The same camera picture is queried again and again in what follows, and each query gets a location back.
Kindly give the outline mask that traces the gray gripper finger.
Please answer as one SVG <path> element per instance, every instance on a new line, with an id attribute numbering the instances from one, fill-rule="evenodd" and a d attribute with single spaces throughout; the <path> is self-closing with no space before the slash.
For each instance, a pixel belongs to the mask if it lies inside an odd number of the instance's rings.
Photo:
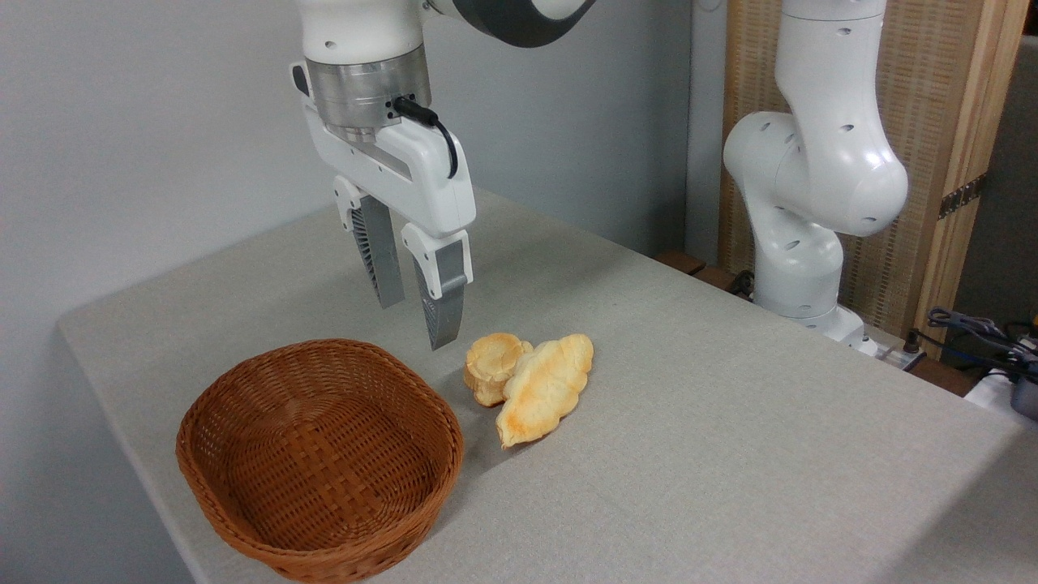
<path id="1" fill-rule="evenodd" d="M 413 256 L 427 336 L 431 350 L 437 350 L 456 340 L 460 332 L 465 287 L 474 280 L 470 237 L 459 230 L 433 238 L 414 223 L 407 223 L 401 239 Z"/>
<path id="2" fill-rule="evenodd" d="M 333 191 L 342 226 L 354 237 L 380 306 L 388 309 L 403 302 L 405 291 L 389 207 L 342 176 L 334 178 Z"/>

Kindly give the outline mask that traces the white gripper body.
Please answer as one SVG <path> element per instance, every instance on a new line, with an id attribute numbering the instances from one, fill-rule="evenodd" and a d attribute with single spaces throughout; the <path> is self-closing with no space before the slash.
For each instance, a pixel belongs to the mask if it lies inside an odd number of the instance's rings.
<path id="1" fill-rule="evenodd" d="M 316 110 L 307 66 L 296 62 L 292 67 L 323 162 L 430 237 L 449 237 L 474 221 L 474 189 L 457 137 L 403 118 L 379 129 L 368 143 L 344 140 L 326 128 Z"/>

